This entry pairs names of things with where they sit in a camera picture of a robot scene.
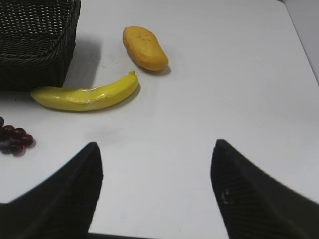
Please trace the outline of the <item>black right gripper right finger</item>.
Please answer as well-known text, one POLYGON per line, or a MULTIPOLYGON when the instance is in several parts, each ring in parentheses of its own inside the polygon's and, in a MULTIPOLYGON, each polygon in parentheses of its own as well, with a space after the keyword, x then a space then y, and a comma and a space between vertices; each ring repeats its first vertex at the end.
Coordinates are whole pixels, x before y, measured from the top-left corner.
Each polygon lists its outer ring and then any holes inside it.
POLYGON ((317 239, 318 203, 275 180, 224 139, 215 143, 211 184, 231 239, 317 239))

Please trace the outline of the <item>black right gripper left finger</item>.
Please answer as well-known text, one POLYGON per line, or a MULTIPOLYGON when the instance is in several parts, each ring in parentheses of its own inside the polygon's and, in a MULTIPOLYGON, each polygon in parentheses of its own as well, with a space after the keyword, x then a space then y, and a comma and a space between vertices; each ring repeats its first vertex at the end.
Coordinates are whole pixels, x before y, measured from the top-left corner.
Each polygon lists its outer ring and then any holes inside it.
POLYGON ((103 180, 100 149, 87 144, 45 181, 0 207, 2 239, 85 239, 103 180))

